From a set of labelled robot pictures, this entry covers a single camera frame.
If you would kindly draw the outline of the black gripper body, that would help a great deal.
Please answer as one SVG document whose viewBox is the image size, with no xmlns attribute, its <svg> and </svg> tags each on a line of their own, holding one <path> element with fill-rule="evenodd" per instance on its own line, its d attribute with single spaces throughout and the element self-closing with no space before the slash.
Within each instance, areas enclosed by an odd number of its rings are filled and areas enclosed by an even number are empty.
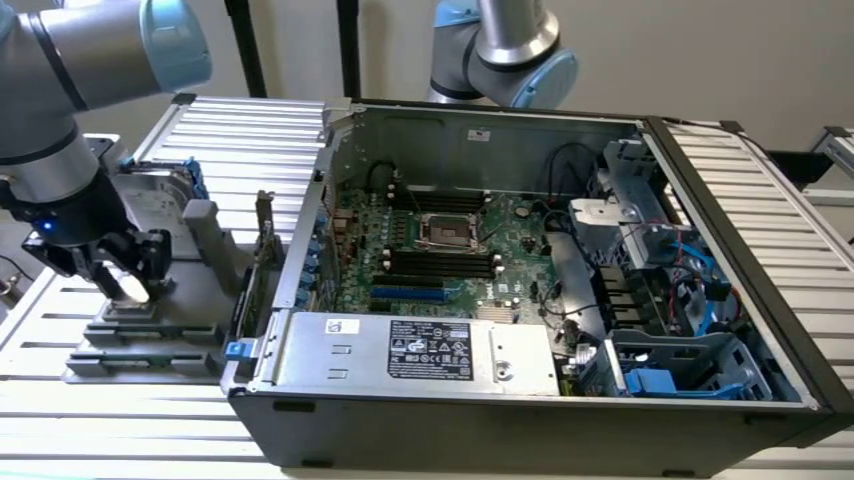
<svg viewBox="0 0 854 480">
<path fill-rule="evenodd" d="M 80 192 L 47 203 L 18 199 L 7 184 L 6 209 L 31 227 L 22 249 L 66 277 L 91 279 L 90 246 L 110 233 L 139 231 L 104 169 Z"/>
</svg>

